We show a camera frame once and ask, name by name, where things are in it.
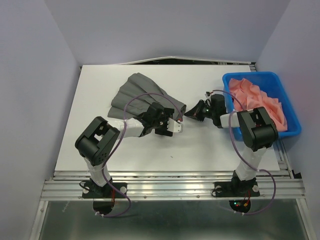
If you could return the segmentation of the grey pleated skirt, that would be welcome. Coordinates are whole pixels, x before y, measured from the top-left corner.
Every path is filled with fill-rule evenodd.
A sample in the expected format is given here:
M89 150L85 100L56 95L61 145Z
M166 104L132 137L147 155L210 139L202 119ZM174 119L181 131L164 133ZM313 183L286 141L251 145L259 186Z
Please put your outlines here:
M129 76L119 88L111 101L107 116L115 119L122 119L126 116L130 119L146 112L152 103L159 103L165 108L174 109L174 120L179 120L181 115L187 111L185 103L170 96L151 78L138 72Z

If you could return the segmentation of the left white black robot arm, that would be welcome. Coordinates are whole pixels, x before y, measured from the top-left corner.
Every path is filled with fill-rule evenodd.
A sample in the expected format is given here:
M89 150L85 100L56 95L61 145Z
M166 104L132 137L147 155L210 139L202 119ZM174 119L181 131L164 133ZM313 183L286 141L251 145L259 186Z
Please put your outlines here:
M113 182L107 162L124 138L141 138L152 131L157 135L173 136L168 130L174 122L175 110L152 103L148 109L129 119L107 121L101 116L95 117L75 141L75 148L84 158L90 179L80 182L84 199L110 198L116 193L111 187Z

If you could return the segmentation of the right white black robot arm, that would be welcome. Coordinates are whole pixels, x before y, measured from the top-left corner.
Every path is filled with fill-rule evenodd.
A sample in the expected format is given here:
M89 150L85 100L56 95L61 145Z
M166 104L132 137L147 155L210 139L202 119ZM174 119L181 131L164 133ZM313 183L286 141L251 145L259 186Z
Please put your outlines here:
M278 137L278 130L267 110L257 107L252 110L242 110L227 113L225 97L213 94L207 100L199 100L195 107L184 114L197 121L211 119L217 128L228 128L231 143L236 147L233 128L239 128L244 142L243 153L236 150L240 163L233 172L230 181L214 183L212 195L217 198L242 197L260 195L256 181L258 169L263 155L273 145Z

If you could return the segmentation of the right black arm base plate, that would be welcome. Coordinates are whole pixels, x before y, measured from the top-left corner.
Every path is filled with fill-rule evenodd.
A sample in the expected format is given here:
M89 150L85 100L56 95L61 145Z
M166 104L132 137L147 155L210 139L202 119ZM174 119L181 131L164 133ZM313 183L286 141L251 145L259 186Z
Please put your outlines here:
M260 191L253 190L252 184L233 184L227 181L217 181L214 183L214 189L211 195L216 198L241 198L241 197L259 197Z

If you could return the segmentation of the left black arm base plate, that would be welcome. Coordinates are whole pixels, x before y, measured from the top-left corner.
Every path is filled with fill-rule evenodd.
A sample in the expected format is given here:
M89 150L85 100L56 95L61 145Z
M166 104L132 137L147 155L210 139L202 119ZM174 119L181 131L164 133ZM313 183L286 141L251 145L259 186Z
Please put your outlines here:
M108 184L100 187L91 180L81 181L79 186L82 188L83 199L124 199L127 194L127 183L125 182L116 182L113 185L120 192L114 190Z

